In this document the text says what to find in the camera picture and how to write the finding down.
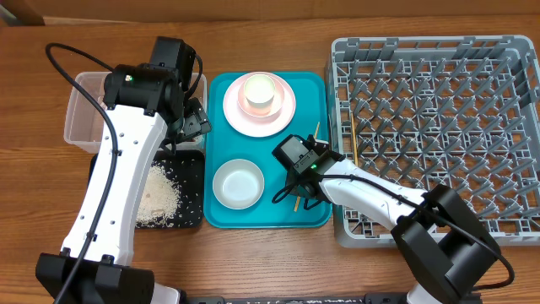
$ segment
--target gray dish rack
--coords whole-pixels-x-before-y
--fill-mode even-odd
[[[540,245],[539,70],[521,35],[337,39],[332,148],[406,187],[456,189],[501,245]],[[395,246],[355,210],[334,208],[334,226],[345,247]]]

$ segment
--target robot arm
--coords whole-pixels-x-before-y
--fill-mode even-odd
[[[273,155],[288,171],[274,203],[289,193],[313,198],[355,209],[391,231],[419,282],[406,296],[407,303],[458,303],[501,257],[493,237],[447,186],[426,192],[384,181],[311,136],[305,140],[289,135]],[[441,223],[456,229],[437,243],[429,230]]]
[[[106,77],[104,103],[116,130],[118,147],[113,151],[111,133],[105,125],[87,194],[62,244],[62,252],[59,256],[42,253],[38,260],[35,275],[57,299],[55,303],[59,302],[59,294],[64,302],[183,301],[178,290],[156,284],[151,271],[128,266],[133,257],[138,206],[156,151],[159,147],[167,149],[167,144],[174,151],[181,141],[211,129],[198,99],[189,98],[194,91],[188,85],[195,59],[200,69],[201,60],[192,48],[182,40],[160,37],[150,63],[138,67],[118,65]],[[94,238],[86,247],[90,223],[110,174],[112,153],[117,155],[116,174]],[[75,274],[75,279],[63,288],[67,274]]]
[[[324,174],[355,175],[367,178],[393,191],[395,194],[401,194],[404,198],[416,204],[421,204],[424,201],[422,194],[425,193],[425,190],[401,187],[395,183],[385,181],[358,168],[351,160],[336,162]],[[388,230],[396,226],[397,220],[401,216],[410,215],[414,211],[413,207],[401,204],[396,199],[381,192],[381,190],[359,181],[323,179],[320,187],[330,202],[359,211]]]
[[[146,176],[159,145],[165,138],[167,124],[161,115],[145,116],[143,109],[117,106],[107,111],[118,132],[121,155],[116,163],[107,203],[95,232],[96,238],[84,259],[99,262],[104,255],[114,264],[129,266],[133,257],[133,232]],[[86,197],[72,229],[62,244],[62,251],[77,257],[83,246],[92,216],[98,207],[111,165],[111,139],[104,128],[100,152],[90,178]]]

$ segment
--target wooden chopstick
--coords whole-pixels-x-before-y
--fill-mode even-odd
[[[358,166],[358,150],[356,148],[356,128],[354,127],[354,114],[351,113],[351,134],[353,134],[353,157],[354,164]]]
[[[317,128],[315,129],[315,134],[313,134],[314,139],[317,139],[317,134],[319,133],[320,126],[321,126],[321,122],[318,122]],[[296,198],[296,205],[294,206],[294,212],[298,211],[298,206],[300,206],[300,196]]]

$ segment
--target teal tray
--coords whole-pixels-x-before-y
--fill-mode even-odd
[[[224,73],[210,85],[208,118],[212,132],[207,134],[206,170],[204,174],[204,216],[218,228],[306,228],[324,225],[332,213],[330,204],[320,204],[309,211],[300,202],[294,212],[296,197],[289,195],[278,204],[272,204],[274,194],[285,186],[287,172],[272,156],[272,150],[290,134],[307,137],[315,132],[318,138],[328,140],[328,115],[325,87],[315,73],[276,73],[294,91],[296,111],[291,123],[281,132],[266,138],[252,138],[234,130],[223,113],[225,91],[245,73]],[[212,180],[216,170],[225,162],[245,159],[255,163],[264,175],[264,193],[253,206],[243,210],[224,207],[213,195]]]

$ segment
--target wooden table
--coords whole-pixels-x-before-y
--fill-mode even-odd
[[[147,62],[157,35],[181,37],[204,61],[209,81],[231,71],[308,70],[323,75],[341,36],[522,34],[540,46],[540,16],[426,17],[123,24],[0,29],[0,302],[51,303],[35,278],[41,252],[58,253],[84,198],[91,155],[67,145],[70,85],[47,61],[51,41],[111,65]],[[99,70],[55,52],[75,76]],[[353,296],[409,290],[414,279],[397,250],[352,250],[320,229],[137,231],[133,266],[191,296]],[[503,250],[517,279],[483,294],[486,303],[538,303],[540,248]],[[503,280],[496,264],[483,283]]]

